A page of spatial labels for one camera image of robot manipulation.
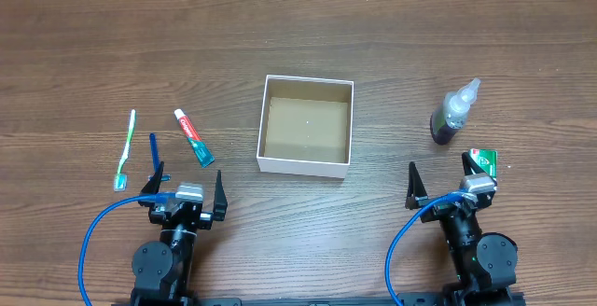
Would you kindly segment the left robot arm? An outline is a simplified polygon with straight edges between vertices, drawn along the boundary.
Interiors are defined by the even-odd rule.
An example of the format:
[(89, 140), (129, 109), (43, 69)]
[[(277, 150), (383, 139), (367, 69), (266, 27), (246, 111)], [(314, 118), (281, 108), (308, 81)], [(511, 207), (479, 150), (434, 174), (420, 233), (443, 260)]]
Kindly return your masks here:
[(184, 182), (176, 192), (160, 191), (164, 164), (141, 189), (140, 204), (149, 221), (160, 225), (160, 238), (139, 246), (132, 257), (135, 276), (131, 305), (198, 305), (188, 288), (194, 245), (199, 230), (209, 230), (225, 219), (228, 200), (219, 174), (215, 180), (213, 210), (202, 210), (203, 186)]

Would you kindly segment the green soap box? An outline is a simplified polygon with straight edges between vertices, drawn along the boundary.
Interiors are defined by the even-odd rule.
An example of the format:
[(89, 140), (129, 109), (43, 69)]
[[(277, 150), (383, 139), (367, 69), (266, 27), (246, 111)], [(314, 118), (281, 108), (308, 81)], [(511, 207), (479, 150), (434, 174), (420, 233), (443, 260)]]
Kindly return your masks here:
[(471, 148), (468, 154), (485, 173), (494, 180), (497, 179), (498, 152), (496, 150)]

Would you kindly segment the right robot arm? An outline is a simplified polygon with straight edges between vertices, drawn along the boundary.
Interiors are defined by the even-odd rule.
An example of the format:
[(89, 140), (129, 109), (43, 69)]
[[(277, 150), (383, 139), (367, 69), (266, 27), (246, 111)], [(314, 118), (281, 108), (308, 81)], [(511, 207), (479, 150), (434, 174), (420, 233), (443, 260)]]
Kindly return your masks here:
[(462, 162), (465, 176), (459, 188), (434, 200), (411, 162), (405, 202), (416, 220), (440, 224), (457, 281), (440, 292), (399, 293), (396, 298), (402, 305), (523, 305), (523, 295), (509, 289), (516, 283), (518, 246), (502, 233), (483, 232), (477, 220), (477, 212), (491, 206), (497, 182), (469, 155), (463, 154)]

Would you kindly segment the red green toothpaste tube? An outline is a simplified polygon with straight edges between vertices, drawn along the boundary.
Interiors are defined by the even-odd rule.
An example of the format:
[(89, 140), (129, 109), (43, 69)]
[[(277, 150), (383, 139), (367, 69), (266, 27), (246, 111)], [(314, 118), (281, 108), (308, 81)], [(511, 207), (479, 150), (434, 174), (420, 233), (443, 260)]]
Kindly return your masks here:
[(198, 132), (192, 125), (189, 117), (180, 108), (174, 110), (174, 116), (176, 117), (176, 120), (178, 121), (182, 131), (184, 132), (201, 167), (208, 167), (211, 163), (215, 161), (215, 158), (210, 152), (210, 150), (207, 148), (205, 143), (202, 141)]

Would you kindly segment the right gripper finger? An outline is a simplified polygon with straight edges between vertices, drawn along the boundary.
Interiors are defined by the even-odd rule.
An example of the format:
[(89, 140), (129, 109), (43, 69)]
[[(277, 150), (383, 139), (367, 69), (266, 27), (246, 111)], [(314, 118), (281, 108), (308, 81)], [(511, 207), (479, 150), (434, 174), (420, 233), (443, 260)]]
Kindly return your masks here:
[(462, 163), (465, 175), (480, 173), (480, 166), (473, 160), (473, 158), (467, 152), (464, 152), (462, 154)]
[(428, 204), (428, 195), (414, 161), (409, 164), (409, 185), (405, 207), (410, 210), (423, 208)]

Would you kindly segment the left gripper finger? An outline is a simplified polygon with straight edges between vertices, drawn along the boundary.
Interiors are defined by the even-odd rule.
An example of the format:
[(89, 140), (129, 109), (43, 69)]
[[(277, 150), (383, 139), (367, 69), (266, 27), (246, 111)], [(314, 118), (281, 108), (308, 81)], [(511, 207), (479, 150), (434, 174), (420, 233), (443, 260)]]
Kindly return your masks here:
[(163, 174), (164, 162), (161, 161), (155, 173), (150, 177), (145, 186), (141, 189), (140, 203), (164, 203), (164, 196), (160, 194), (160, 184)]
[(223, 221), (225, 219), (227, 209), (228, 209), (228, 200), (227, 200), (224, 188), (223, 188), (222, 173), (220, 170), (218, 170), (216, 181), (215, 181), (213, 220), (214, 221)]

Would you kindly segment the blue toothbrush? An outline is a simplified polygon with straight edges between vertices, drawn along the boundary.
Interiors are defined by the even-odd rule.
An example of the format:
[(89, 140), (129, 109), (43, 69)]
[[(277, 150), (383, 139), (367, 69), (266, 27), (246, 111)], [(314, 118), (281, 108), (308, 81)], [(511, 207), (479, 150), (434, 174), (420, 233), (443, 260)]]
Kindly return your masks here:
[(149, 135), (149, 143), (151, 149), (153, 168), (154, 171), (157, 171), (160, 166), (161, 160), (159, 156), (157, 138), (153, 132)]

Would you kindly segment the green white toothbrush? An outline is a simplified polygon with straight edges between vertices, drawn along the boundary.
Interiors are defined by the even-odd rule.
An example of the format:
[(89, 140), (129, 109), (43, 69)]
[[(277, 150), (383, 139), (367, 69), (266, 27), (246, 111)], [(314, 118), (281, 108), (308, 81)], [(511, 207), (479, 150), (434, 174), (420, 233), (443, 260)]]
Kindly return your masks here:
[(123, 151), (118, 162), (117, 172), (114, 177), (113, 190), (115, 192), (124, 191), (127, 187), (127, 175), (123, 173), (123, 167), (130, 156), (132, 136), (136, 124), (136, 110), (132, 109), (130, 113), (129, 125), (127, 130), (127, 137), (123, 147)]

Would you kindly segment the clear bottle dark liquid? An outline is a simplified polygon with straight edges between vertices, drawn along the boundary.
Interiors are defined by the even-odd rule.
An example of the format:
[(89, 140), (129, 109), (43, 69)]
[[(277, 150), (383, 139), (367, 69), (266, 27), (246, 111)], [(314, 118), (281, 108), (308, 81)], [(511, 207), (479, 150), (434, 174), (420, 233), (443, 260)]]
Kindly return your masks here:
[(430, 117), (430, 132), (435, 143), (444, 146), (461, 130), (471, 105), (476, 102), (481, 80), (475, 77), (458, 91), (448, 92)]

